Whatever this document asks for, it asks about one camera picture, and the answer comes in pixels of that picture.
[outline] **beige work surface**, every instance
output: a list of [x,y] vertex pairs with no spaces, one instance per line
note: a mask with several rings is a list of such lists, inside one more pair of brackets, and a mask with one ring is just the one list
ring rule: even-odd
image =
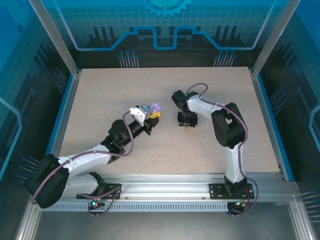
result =
[[[179,109],[171,100],[196,83],[206,83],[203,95],[217,103],[236,103],[248,127],[243,161],[246,172],[278,171],[276,158],[247,67],[175,67],[83,69],[65,131],[60,156],[98,145],[112,123],[129,108],[160,103],[161,118],[149,136],[134,140],[131,155],[101,166],[99,173],[199,174],[226,170],[224,148],[212,121],[198,115],[195,128],[179,127]],[[193,90],[200,92],[203,86]]]

